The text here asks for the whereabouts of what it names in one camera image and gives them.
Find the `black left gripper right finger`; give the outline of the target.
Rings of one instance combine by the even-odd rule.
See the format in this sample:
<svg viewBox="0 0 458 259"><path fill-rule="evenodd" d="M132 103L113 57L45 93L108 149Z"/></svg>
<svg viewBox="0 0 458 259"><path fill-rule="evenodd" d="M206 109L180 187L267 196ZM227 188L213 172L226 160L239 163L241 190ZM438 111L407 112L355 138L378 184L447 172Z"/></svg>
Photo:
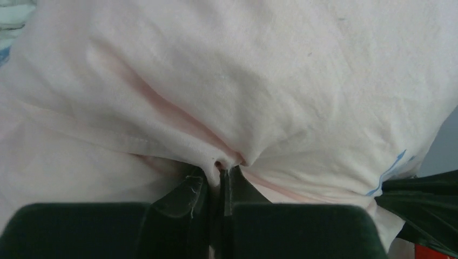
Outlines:
<svg viewBox="0 0 458 259"><path fill-rule="evenodd" d="M386 258L360 207L271 203L239 167L221 175L220 258Z"/></svg>

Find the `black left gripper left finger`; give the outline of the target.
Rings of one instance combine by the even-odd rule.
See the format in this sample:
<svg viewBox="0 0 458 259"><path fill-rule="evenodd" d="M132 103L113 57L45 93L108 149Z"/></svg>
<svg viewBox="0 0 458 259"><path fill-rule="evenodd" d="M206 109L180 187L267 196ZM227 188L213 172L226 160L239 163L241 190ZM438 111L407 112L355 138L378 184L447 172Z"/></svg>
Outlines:
<svg viewBox="0 0 458 259"><path fill-rule="evenodd" d="M154 203L35 203L1 235L1 258L208 258L208 184L195 169Z"/></svg>

